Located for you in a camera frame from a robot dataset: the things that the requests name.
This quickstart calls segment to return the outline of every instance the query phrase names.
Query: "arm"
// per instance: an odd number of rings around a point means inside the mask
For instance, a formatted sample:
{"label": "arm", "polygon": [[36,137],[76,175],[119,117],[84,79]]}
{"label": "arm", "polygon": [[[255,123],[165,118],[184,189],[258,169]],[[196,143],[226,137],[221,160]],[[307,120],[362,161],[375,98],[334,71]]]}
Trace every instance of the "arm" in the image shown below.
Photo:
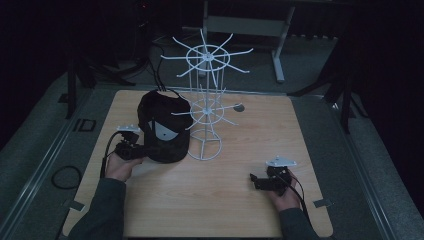
{"label": "arm", "polygon": [[125,181],[142,159],[125,161],[112,153],[105,178],[99,184],[90,210],[78,221],[68,239],[122,239],[124,233]]}
{"label": "arm", "polygon": [[[294,188],[296,177],[293,173],[290,172],[290,174],[292,175],[291,186]],[[292,189],[287,188],[281,197],[272,191],[267,194],[278,211],[281,231],[286,240],[320,239],[300,209],[300,199]]]}

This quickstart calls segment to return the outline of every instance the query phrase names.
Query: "dark sleeve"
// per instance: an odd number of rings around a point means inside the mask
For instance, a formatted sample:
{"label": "dark sleeve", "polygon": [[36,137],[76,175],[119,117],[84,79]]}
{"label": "dark sleeve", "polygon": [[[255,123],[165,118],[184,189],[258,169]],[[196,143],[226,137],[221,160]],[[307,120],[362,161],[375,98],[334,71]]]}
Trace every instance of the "dark sleeve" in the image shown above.
{"label": "dark sleeve", "polygon": [[111,178],[101,178],[90,210],[75,224],[68,239],[119,239],[124,233],[126,185]]}
{"label": "dark sleeve", "polygon": [[279,212],[280,226],[285,240],[320,239],[300,208]]}

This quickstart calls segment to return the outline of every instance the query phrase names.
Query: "wooden tabletop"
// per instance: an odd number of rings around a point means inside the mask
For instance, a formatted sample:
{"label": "wooden tabletop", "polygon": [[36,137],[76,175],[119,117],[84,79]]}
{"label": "wooden tabletop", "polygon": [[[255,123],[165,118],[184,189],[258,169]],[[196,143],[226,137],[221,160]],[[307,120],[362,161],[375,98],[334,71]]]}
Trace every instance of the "wooden tabletop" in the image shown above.
{"label": "wooden tabletop", "polygon": [[[84,211],[70,210],[63,226],[67,235],[87,212],[99,180],[101,159],[117,126],[137,124],[137,106],[144,91],[117,92],[85,171],[75,201]],[[190,98],[189,93],[182,93]],[[212,160],[187,155],[177,163],[147,159],[127,181],[125,233],[127,237],[279,237],[277,212],[263,191],[256,190],[249,174],[266,177],[265,161],[277,155],[294,160],[290,167],[305,191],[312,225],[318,235],[332,235],[314,169],[293,109],[285,96],[225,94],[224,106],[242,103],[243,112],[226,109],[215,131],[222,151]],[[120,140],[115,137],[111,149]],[[143,143],[141,133],[139,143]],[[194,142],[190,151],[195,152]]]}

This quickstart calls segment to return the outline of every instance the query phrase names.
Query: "white wire rack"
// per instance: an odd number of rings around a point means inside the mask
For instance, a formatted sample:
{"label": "white wire rack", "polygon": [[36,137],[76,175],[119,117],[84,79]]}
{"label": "white wire rack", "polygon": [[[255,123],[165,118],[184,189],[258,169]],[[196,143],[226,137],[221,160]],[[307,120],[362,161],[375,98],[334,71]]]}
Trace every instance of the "white wire rack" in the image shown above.
{"label": "white wire rack", "polygon": [[222,104],[222,96],[225,93],[225,68],[230,67],[241,73],[249,73],[249,71],[241,70],[231,65],[230,60],[231,56],[247,54],[253,51],[253,49],[244,52],[228,53],[223,46],[230,41],[233,34],[220,46],[207,44],[202,31],[200,31],[200,34],[203,44],[195,47],[189,47],[173,38],[176,43],[188,49],[186,56],[161,57],[168,60],[187,61],[188,70],[182,74],[178,74],[177,77],[188,76],[190,93],[194,93],[195,97],[192,100],[185,98],[190,103],[190,112],[178,114],[190,114],[193,118],[193,124],[187,129],[191,129],[195,125],[203,126],[191,131],[192,140],[197,141],[197,144],[192,144],[190,147],[188,152],[190,156],[198,160],[211,160],[218,156],[222,150],[222,140],[215,131],[214,125],[220,121],[237,125],[237,123],[224,117],[225,110],[242,106],[241,103],[231,106],[224,106]]}

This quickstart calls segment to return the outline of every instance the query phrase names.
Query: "gray floor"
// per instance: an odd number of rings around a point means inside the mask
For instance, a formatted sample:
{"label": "gray floor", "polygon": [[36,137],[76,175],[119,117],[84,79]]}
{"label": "gray floor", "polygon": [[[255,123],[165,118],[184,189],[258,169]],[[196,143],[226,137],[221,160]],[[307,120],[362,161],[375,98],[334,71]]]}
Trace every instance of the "gray floor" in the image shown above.
{"label": "gray floor", "polygon": [[[220,39],[210,36],[209,43]],[[184,42],[198,44],[198,40],[198,36],[192,36]],[[167,38],[156,43],[166,56],[180,56],[186,51]],[[232,59],[234,66],[250,73],[226,71],[225,85],[229,91],[281,94],[305,87],[316,80],[336,41],[288,39],[281,57],[286,76],[284,84],[275,81],[269,53],[273,40],[261,39],[256,43],[250,44],[255,48],[252,53]],[[234,38],[227,50],[246,50],[245,45]],[[160,54],[161,49],[153,47],[151,58],[155,66]],[[182,61],[163,61],[161,79],[169,87],[187,87],[187,80],[176,77],[186,68]],[[148,69],[127,79],[137,85],[122,87],[103,79],[95,89],[79,89],[78,109],[70,120],[64,119],[66,104],[57,103],[66,91],[66,75],[50,87],[0,153],[1,239],[63,238],[60,229],[67,214],[63,203],[72,199],[76,190],[55,188],[51,177],[63,166],[71,165],[84,171],[117,90],[152,89],[154,85]],[[349,120],[351,134],[346,135],[338,122],[339,112],[321,99],[326,87],[292,99],[324,198],[334,203],[328,207],[333,237],[424,239],[423,220],[371,121],[352,108],[355,117]],[[96,120],[96,128],[93,132],[73,131],[77,119]],[[34,175],[37,167],[43,174]],[[73,185],[77,175],[73,170],[66,170],[60,172],[56,180]],[[28,182],[38,184],[26,185]]]}

